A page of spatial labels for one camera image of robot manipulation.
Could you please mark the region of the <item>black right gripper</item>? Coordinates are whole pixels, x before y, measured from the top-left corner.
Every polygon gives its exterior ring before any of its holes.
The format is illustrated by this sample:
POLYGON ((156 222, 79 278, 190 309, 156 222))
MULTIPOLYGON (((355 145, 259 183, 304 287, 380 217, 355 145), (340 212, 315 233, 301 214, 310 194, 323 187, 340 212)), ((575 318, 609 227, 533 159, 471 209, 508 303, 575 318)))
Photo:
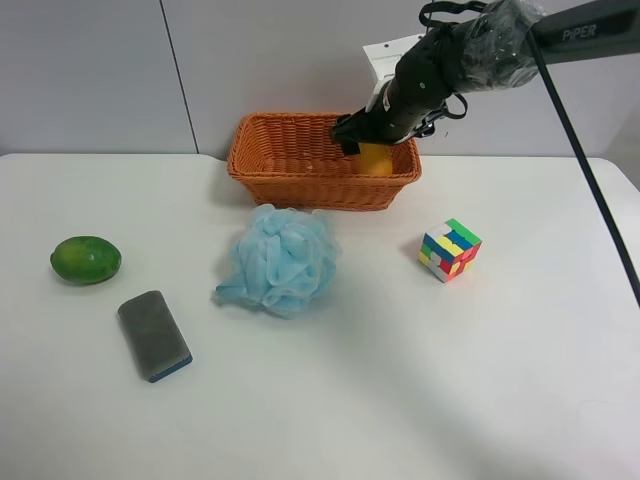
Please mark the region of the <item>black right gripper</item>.
POLYGON ((331 141, 345 156, 355 156, 359 143, 396 145, 420 136, 456 91, 462 51, 461 30, 425 33, 396 64, 394 75, 376 82, 366 106, 357 112, 357 132, 352 115, 340 115, 331 127, 331 141))

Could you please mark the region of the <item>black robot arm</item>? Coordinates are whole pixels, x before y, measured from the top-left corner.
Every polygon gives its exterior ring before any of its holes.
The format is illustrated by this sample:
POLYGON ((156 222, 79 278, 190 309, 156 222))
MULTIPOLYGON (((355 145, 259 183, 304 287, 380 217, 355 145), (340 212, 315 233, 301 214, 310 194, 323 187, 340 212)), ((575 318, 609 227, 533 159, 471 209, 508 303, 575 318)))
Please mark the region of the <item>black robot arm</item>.
POLYGON ((551 15, 529 1, 434 1, 419 20, 425 33, 365 47, 376 85, 365 107, 330 130, 345 154, 433 135, 438 120, 466 115, 449 110, 450 97, 517 88, 550 64, 639 50, 636 1, 592 1, 551 15))

